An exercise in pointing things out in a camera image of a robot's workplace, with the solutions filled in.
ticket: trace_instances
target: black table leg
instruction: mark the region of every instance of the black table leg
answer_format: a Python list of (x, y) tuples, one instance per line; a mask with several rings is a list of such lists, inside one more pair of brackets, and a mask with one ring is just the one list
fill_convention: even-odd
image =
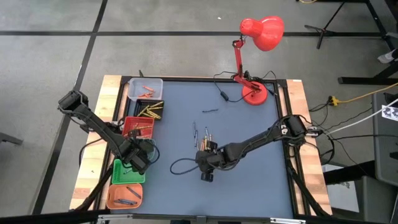
[(323, 173), (327, 185), (338, 184), (341, 182), (358, 180), (362, 176), (376, 178), (374, 171), (374, 161), (363, 162), (354, 166), (344, 167)]
[(10, 142), (17, 145), (22, 144), (22, 140), (4, 133), (0, 133), (0, 142)]

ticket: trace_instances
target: blue table surface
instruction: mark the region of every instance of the blue table surface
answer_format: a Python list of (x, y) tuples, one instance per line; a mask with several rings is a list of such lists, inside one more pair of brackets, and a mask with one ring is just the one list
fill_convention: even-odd
[[(230, 100), (240, 99), (242, 85), (219, 83), (219, 86)], [(252, 151), (231, 171), (216, 170), (212, 183), (200, 180), (199, 169), (185, 175), (169, 171), (177, 159), (195, 158), (194, 121), (199, 139), (207, 127), (219, 146), (241, 142), (265, 131), (278, 119), (272, 95), (263, 105), (251, 106), (244, 100), (225, 102), (212, 82), (164, 82), (162, 99), (163, 117), (154, 127), (160, 159), (146, 172), (143, 203), (137, 209), (114, 210), (114, 213), (293, 217), (281, 142)], [(134, 107), (132, 102), (129, 114), (133, 114)], [(212, 109), (218, 111), (202, 113)], [(194, 166), (194, 162), (184, 161), (174, 166), (174, 171)]]

